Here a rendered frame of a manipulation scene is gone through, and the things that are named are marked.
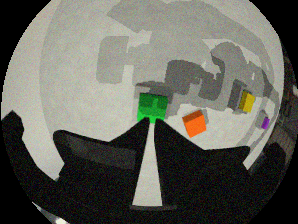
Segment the orange block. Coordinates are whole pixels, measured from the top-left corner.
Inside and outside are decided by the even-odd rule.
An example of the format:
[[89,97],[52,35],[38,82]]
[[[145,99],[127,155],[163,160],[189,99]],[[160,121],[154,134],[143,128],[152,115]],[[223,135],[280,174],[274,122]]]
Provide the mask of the orange block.
[[186,132],[189,133],[189,139],[206,131],[206,121],[200,111],[189,113],[189,115],[182,117],[182,120],[184,120]]

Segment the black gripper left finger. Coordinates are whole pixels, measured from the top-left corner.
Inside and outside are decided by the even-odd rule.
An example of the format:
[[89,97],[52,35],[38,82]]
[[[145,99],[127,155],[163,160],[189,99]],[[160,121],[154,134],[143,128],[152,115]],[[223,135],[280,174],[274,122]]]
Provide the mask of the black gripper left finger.
[[142,117],[128,132],[110,141],[76,135],[63,129],[53,132],[52,136],[64,164],[68,161],[85,171],[121,180],[125,200],[129,200],[129,208],[132,208],[149,125],[150,117]]

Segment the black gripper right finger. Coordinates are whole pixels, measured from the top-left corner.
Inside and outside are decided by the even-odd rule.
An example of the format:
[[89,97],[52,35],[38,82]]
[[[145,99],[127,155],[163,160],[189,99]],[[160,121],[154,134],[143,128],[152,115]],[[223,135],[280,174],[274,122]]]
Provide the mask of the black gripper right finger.
[[162,206],[176,208],[176,202],[213,169],[238,164],[249,155],[250,147],[201,149],[157,117],[154,124],[156,163],[160,176]]

